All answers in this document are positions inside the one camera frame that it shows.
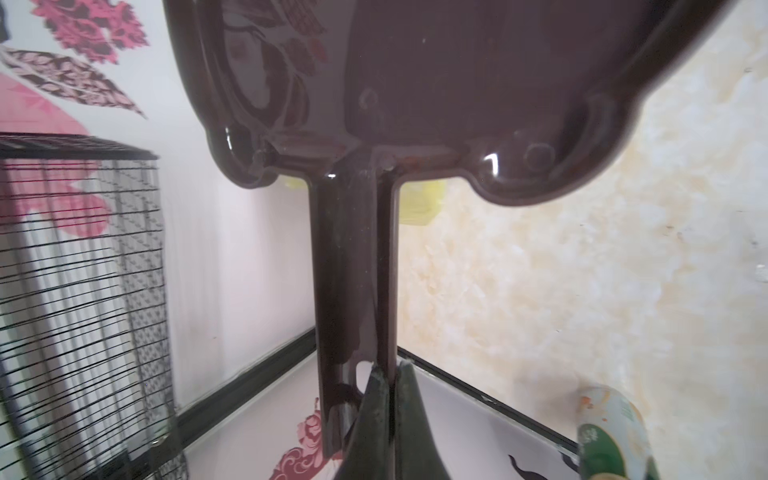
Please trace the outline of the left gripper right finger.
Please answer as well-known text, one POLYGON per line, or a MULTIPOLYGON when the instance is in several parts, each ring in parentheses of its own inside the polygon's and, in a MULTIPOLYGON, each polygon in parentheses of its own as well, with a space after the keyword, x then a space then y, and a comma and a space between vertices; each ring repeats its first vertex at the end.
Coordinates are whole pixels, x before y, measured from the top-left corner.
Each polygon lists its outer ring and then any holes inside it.
POLYGON ((435 445, 415 367, 398 365, 394 393, 395 478, 448 480, 450 475, 435 445))

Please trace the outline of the dark brown plastic dustpan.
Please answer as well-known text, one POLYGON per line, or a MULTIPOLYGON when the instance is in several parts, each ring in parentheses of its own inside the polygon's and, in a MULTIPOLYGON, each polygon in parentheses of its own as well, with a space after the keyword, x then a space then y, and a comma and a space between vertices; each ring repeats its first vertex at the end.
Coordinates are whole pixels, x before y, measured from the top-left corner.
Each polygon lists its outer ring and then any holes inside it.
POLYGON ((359 363, 394 378, 397 203, 461 177, 529 206, 614 160, 723 1, 168 1, 220 171, 309 187, 323 448, 358 416, 359 363))

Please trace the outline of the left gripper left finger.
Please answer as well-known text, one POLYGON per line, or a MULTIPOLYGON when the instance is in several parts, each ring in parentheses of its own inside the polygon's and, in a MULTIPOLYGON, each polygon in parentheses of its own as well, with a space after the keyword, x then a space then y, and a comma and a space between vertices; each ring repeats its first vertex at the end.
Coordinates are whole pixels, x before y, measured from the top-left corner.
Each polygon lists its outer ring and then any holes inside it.
POLYGON ((384 480, 393 477, 390 400, 390 383, 382 369, 375 365, 335 480, 384 480))

